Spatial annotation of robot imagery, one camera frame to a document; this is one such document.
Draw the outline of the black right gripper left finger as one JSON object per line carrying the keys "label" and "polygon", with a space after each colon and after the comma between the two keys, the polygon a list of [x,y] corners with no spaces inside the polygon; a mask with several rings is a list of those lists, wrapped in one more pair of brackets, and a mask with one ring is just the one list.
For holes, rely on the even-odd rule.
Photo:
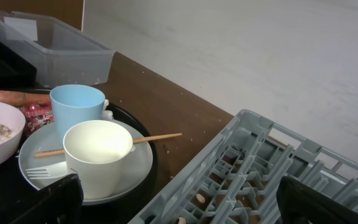
{"label": "black right gripper left finger", "polygon": [[78,223],[83,199],[78,175],[69,174],[17,202],[10,223]]}

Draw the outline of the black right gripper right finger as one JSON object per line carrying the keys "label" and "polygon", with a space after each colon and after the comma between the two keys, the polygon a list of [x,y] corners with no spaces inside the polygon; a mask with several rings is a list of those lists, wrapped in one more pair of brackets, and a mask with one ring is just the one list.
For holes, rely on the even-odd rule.
{"label": "black right gripper right finger", "polygon": [[283,177],[276,193],[283,224],[358,224],[358,213],[292,177]]}

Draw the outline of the white plastic fork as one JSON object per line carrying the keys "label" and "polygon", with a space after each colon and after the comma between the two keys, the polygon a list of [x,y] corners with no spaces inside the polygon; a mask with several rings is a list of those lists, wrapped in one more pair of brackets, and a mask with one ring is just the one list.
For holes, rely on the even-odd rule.
{"label": "white plastic fork", "polygon": [[57,179],[68,174],[65,161],[48,166],[26,169],[25,173],[29,179]]}

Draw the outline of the wooden chopstick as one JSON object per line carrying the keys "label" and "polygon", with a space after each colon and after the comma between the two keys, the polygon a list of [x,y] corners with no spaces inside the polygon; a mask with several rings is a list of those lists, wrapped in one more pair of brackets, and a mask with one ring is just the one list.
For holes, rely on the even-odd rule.
{"label": "wooden chopstick", "polygon": [[[159,135],[159,136],[149,136],[149,137],[134,139],[133,143],[139,144],[139,143],[148,142],[148,141],[156,141],[156,140],[161,140],[161,139],[174,138],[174,137],[178,137],[181,135],[182,135],[182,133],[164,134],[164,135]],[[34,154],[34,157],[42,158],[42,157],[56,156],[56,155],[60,155],[63,153],[64,153],[64,149],[54,149],[54,150],[50,150],[50,151],[36,152]]]}

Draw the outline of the white cup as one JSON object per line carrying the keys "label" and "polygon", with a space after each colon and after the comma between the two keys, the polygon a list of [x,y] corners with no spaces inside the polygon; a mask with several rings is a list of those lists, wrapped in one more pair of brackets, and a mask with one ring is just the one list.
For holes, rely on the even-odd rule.
{"label": "white cup", "polygon": [[63,138],[69,174],[78,175],[84,199],[110,196],[135,150],[130,132],[119,124],[92,120],[74,125]]}

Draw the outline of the grey plate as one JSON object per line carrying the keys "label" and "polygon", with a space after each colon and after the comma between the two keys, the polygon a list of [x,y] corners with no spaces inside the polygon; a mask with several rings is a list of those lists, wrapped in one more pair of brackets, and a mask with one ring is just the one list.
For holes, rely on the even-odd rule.
{"label": "grey plate", "polygon": [[[54,183],[56,179],[29,179],[25,173],[26,169],[48,166],[65,160],[65,156],[63,155],[36,159],[34,154],[41,151],[61,149],[62,147],[58,134],[55,132],[54,123],[50,123],[38,129],[25,140],[18,155],[18,165],[21,174],[34,189],[40,190]],[[136,150],[129,156],[129,165],[121,176],[121,181],[118,183],[112,195],[97,200],[84,200],[83,205],[89,206],[108,203],[129,193],[134,193],[135,189],[146,181],[157,165],[155,156],[154,145],[146,142],[138,144]]]}

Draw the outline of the red snack wrapper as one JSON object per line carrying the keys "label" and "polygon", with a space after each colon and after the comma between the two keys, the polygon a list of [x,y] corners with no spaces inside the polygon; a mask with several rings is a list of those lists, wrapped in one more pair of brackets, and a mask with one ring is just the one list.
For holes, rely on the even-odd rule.
{"label": "red snack wrapper", "polygon": [[43,126],[54,122],[51,102],[22,106],[19,110],[25,116],[24,134],[27,137]]}

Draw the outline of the light blue cup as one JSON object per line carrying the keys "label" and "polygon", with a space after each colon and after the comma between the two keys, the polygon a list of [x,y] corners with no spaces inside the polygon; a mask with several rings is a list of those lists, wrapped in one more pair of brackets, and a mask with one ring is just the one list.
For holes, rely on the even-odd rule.
{"label": "light blue cup", "polygon": [[101,119],[105,99],[103,92],[86,85],[62,85],[52,89],[50,100],[60,142],[74,125]]}

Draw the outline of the orange carrot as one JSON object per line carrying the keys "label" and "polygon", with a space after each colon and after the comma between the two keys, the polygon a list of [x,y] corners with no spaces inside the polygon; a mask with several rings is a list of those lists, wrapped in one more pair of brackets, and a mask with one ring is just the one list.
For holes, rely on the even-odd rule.
{"label": "orange carrot", "polygon": [[0,102],[15,107],[44,105],[51,102],[50,95],[0,90]]}

